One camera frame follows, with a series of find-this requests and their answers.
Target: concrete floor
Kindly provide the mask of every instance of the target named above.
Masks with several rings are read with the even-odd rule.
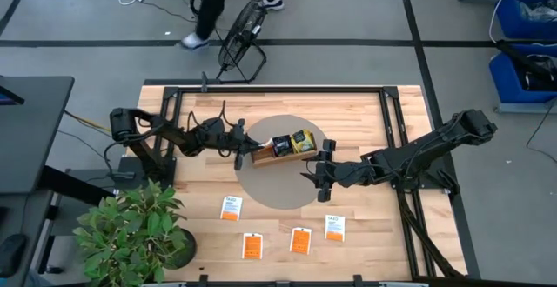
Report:
[[[146,0],[190,17],[180,0]],[[229,27],[248,0],[227,0],[219,19]],[[0,0],[0,17],[12,0]],[[266,39],[412,39],[402,0],[285,0],[286,9],[265,20]],[[412,0],[422,40],[488,40],[492,5],[456,0]],[[6,47],[10,40],[178,40],[194,25],[142,4],[123,7],[117,0],[21,0],[0,36],[0,74],[68,75],[76,78],[68,110],[108,124],[114,107],[133,107],[145,79],[210,77],[218,71],[218,47],[188,53],[177,47]],[[500,36],[496,25],[494,34]],[[422,84],[412,47],[267,46],[269,62],[260,84]],[[485,279],[555,283],[557,272],[557,183],[555,164],[525,148],[541,116],[496,115],[498,103],[487,68],[497,52],[485,48],[426,48],[441,116],[482,109],[500,128],[481,147],[453,153],[474,252]],[[243,64],[254,66],[247,55]],[[102,150],[110,139],[64,118],[61,130]],[[551,136],[557,120],[548,118],[533,146],[557,156]],[[109,155],[114,165],[123,149]],[[104,167],[87,147],[59,135],[49,164],[59,168]],[[50,263],[68,273],[57,282],[79,280],[79,266],[68,244],[58,243]]]

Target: wooden table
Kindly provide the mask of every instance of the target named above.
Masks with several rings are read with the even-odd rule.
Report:
[[[159,113],[163,90],[164,86],[144,86],[139,108]],[[431,131],[421,88],[399,86],[399,93],[409,139]],[[179,125],[185,126],[191,110],[199,121],[217,116],[223,100],[228,120],[244,118],[247,130],[258,120],[278,114],[311,121],[328,138],[337,140],[336,161],[359,160],[360,155],[387,146],[379,97],[370,93],[187,94],[182,100]],[[393,106],[389,105],[396,125]],[[361,274],[365,281],[410,279],[399,207],[389,184],[350,189],[335,184],[328,203],[315,201],[296,210],[275,210],[257,203],[242,190],[233,157],[222,158],[214,150],[193,158],[183,157],[178,150],[174,155],[178,157],[177,198],[185,204],[179,213],[188,217],[180,225],[195,235],[198,254],[183,269],[168,271],[167,280],[198,281],[201,274],[209,275],[210,281],[352,281],[355,274]],[[448,196],[440,190],[419,193],[429,235],[451,264],[466,273]],[[244,199],[239,222],[219,219],[225,196]],[[344,243],[324,239],[325,214],[346,217]],[[289,251],[293,227],[312,229],[308,256]],[[245,232],[263,234],[262,260],[241,258]],[[425,274],[421,245],[416,236],[413,238],[420,273]]]

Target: blue bin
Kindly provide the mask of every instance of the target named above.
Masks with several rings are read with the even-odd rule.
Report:
[[[514,48],[526,56],[538,54],[557,57],[557,46],[515,44]],[[557,97],[555,91],[523,90],[513,61],[503,53],[491,60],[489,69],[502,103],[546,103]]]
[[[547,0],[502,0],[497,9],[501,28],[509,38],[557,39],[556,22],[534,22],[525,19],[520,13],[519,1],[536,3]]]

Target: green leaves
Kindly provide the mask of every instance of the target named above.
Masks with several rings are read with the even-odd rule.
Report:
[[[149,236],[153,237],[157,234],[159,225],[160,216],[157,213],[149,215],[149,220],[147,221],[147,231],[149,232]]]
[[[123,190],[79,217],[73,232],[84,253],[84,272],[93,286],[137,287],[145,280],[164,281],[163,266],[189,249],[174,213],[182,203],[173,188],[153,182]]]

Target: black fan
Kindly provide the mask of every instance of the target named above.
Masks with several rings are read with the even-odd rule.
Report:
[[[217,75],[217,80],[220,83],[249,83],[257,77],[263,64],[267,62],[267,55],[263,52],[261,47],[257,45],[255,40],[261,31],[261,25],[265,20],[267,10],[261,6],[260,0],[251,0],[240,12],[238,18],[232,25],[228,36],[223,41],[223,46],[218,53],[218,63],[220,64],[220,72]],[[255,70],[252,77],[247,79],[242,70],[238,67],[238,63],[242,60],[245,53],[250,47],[254,46],[263,60],[259,67]],[[231,69],[238,67],[243,80],[222,81],[220,76]]]

